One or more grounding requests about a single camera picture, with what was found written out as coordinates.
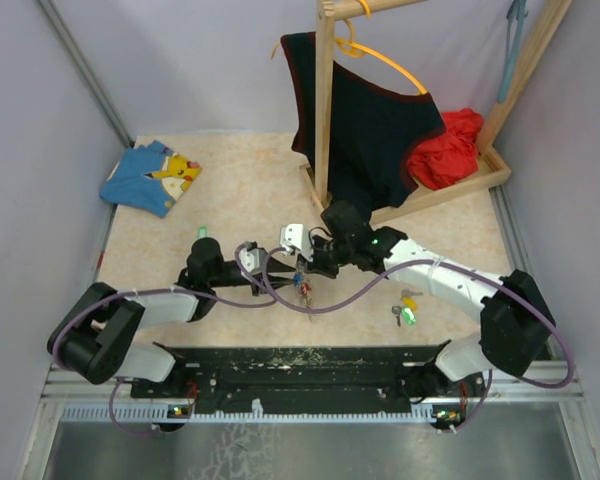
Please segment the large keyring with keys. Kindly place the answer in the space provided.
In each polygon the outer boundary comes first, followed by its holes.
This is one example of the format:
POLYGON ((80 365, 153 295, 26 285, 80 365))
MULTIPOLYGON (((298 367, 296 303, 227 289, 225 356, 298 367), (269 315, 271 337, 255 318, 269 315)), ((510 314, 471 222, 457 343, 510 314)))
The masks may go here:
POLYGON ((297 305, 305 310, 308 320, 312 322, 312 286, 309 276, 302 266, 296 267, 293 275, 293 285, 296 291, 297 305))

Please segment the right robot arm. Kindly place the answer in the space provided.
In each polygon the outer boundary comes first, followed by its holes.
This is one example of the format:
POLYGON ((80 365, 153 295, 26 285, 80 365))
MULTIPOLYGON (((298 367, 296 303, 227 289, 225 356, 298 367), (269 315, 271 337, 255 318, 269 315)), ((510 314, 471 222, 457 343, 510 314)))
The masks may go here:
POLYGON ((353 265, 444 300, 475 320, 478 332, 452 340, 426 372, 428 387, 450 395, 462 379, 490 368, 521 378, 543 349, 555 321, 534 279, 515 270, 488 274, 446 259, 392 227, 373 229, 344 201, 321 214, 329 233, 306 231, 302 256, 329 278, 353 265))

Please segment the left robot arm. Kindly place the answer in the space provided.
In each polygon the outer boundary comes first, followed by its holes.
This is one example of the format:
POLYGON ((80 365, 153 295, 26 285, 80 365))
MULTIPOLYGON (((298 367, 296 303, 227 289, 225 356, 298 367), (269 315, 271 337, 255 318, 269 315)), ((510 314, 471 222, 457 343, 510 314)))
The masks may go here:
POLYGON ((196 240, 186 266, 172 287, 121 292, 104 282, 92 284, 53 330, 47 351, 59 367, 73 371, 94 385, 111 378, 152 381, 164 395, 181 394, 188 373, 164 346, 133 346, 136 332, 169 322, 202 320, 218 304, 239 309, 266 308, 221 298, 219 288, 247 287, 254 296, 265 293, 265 280, 274 289, 294 283, 295 270, 277 260, 271 273, 262 272, 267 251, 255 242, 237 249, 237 258, 224 258, 211 237, 196 240))

